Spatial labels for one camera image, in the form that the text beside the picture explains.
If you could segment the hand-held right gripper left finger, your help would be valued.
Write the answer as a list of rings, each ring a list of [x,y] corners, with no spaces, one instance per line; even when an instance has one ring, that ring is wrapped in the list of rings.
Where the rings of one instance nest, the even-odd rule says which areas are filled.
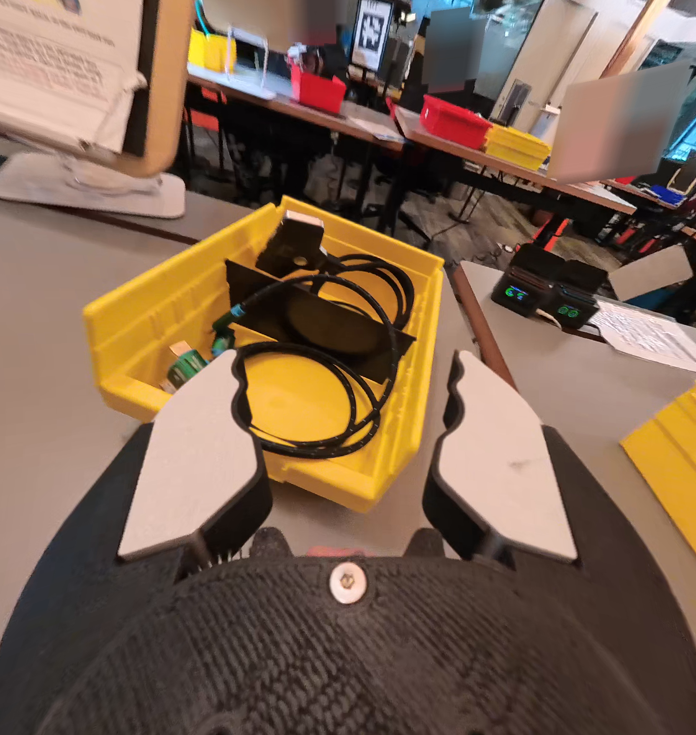
[[[151,423],[118,557],[138,562],[183,548],[199,567],[231,560],[273,505],[260,441],[251,434],[238,352],[217,357]]]

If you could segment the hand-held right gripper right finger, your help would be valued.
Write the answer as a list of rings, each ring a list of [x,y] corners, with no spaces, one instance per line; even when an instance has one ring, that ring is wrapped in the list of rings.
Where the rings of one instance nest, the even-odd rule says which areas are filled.
[[[579,556],[544,428],[508,382],[456,351],[445,431],[426,477],[426,519],[461,559],[514,550],[572,564]]]

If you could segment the yellow plastic bin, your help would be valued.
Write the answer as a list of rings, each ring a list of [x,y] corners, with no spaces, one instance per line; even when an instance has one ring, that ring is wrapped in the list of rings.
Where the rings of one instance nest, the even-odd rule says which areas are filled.
[[[620,446],[696,555],[696,383]]]
[[[485,153],[520,168],[537,171],[551,156],[552,147],[518,129],[494,125],[486,134]]]
[[[334,459],[297,459],[265,452],[269,477],[351,510],[366,512],[419,451],[431,384],[444,282],[443,261],[298,200],[285,197],[211,234],[87,305],[83,311],[95,383],[105,404],[148,423],[170,395],[161,390],[175,360],[170,346],[186,342],[209,358],[212,322],[231,307],[235,291],[226,260],[255,268],[288,210],[319,218],[323,244],[335,256],[373,255],[405,271],[415,289],[408,354],[367,446]],[[349,399],[324,367],[300,356],[255,356],[246,365],[248,398],[257,427],[277,437],[315,440],[337,434]]]
[[[232,73],[237,59],[236,40],[219,34],[206,34],[192,29],[188,64],[215,73]]]

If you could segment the grey desk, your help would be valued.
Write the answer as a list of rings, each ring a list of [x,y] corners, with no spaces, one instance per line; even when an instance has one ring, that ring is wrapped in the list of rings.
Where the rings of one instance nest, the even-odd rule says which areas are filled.
[[[1,156],[23,147],[0,138]],[[186,194],[175,220],[0,200],[0,643],[18,598],[60,526],[138,427],[109,409],[93,379],[84,307],[188,246],[250,214]],[[368,514],[291,485],[272,484],[267,526],[306,554],[398,556],[429,526],[424,477],[443,412],[453,354],[480,357],[447,276],[422,444]]]
[[[696,644],[696,554],[619,442],[690,389],[696,372],[621,354],[492,302],[501,271],[462,262],[452,282],[485,363],[563,436],[647,545]]]

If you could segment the small green labelled adapter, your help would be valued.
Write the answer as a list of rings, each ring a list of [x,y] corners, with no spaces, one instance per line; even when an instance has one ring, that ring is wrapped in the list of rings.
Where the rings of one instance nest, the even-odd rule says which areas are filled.
[[[159,382],[160,390],[169,395],[175,394],[184,384],[201,372],[209,361],[186,341],[179,341],[169,346],[175,360],[167,370],[165,378]]]

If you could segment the black bin divider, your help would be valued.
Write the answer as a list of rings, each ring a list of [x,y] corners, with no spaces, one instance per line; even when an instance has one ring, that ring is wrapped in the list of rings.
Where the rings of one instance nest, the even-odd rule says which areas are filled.
[[[415,341],[404,331],[413,313],[413,282],[405,271],[378,257],[331,258],[326,273],[353,284],[358,283],[359,275],[382,281],[396,300],[395,315],[389,316],[388,307],[382,306],[378,296],[372,298],[386,314],[390,327],[360,295],[354,298],[364,306],[324,298],[322,292],[328,286],[349,290],[334,281],[286,284],[269,291],[278,279],[230,259],[224,260],[224,265],[230,305],[245,309],[235,324],[274,343],[313,348],[343,362],[359,376],[382,384]]]

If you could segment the black charger box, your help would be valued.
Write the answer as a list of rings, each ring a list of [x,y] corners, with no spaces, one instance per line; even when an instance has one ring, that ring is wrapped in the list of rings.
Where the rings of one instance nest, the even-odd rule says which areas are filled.
[[[494,286],[493,303],[520,317],[544,306],[565,267],[565,259],[534,245],[522,245]]]
[[[596,298],[608,272],[585,262],[568,260],[560,270],[547,303],[547,313],[561,328],[579,330],[599,311]]]

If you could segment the printed paper sheet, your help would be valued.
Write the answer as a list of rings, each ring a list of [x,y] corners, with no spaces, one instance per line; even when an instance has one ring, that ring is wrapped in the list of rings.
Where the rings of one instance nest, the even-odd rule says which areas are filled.
[[[598,306],[590,323],[615,351],[696,373],[696,342],[677,323],[615,302]]]

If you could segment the wooden background table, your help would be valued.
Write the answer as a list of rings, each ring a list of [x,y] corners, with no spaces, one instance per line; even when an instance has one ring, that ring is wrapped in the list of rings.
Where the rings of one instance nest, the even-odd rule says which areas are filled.
[[[350,101],[344,101],[335,114],[302,105],[293,99],[287,80],[271,72],[262,78],[253,70],[226,74],[188,63],[187,73],[190,82],[222,93],[228,102],[238,100],[394,152],[400,152],[406,142],[389,115]]]
[[[428,133],[421,123],[420,115],[403,107],[397,106],[394,114],[407,141],[459,160],[460,170],[455,179],[469,187],[571,219],[582,217],[588,205],[604,207],[627,216],[637,211],[635,206],[601,184],[563,183],[544,171],[528,170]]]

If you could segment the red plastic bin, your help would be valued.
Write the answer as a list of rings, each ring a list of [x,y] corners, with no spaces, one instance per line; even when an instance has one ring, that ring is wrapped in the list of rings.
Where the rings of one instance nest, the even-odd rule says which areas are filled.
[[[323,78],[292,65],[290,81],[295,102],[330,115],[340,114],[347,87],[339,77]]]
[[[492,123],[471,110],[429,94],[424,95],[419,119],[427,133],[474,150],[483,148],[493,128]]]

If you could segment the display with white stand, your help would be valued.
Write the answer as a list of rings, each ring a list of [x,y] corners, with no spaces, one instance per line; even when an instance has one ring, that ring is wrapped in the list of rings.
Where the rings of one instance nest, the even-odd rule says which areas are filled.
[[[0,1],[0,200],[176,219],[194,2]]]

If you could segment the black white marker board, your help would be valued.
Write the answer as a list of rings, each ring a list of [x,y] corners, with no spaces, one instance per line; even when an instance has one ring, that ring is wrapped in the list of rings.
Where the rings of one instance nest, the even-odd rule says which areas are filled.
[[[388,43],[393,20],[394,3],[386,1],[359,1],[354,21],[351,65],[377,72],[380,69]]]

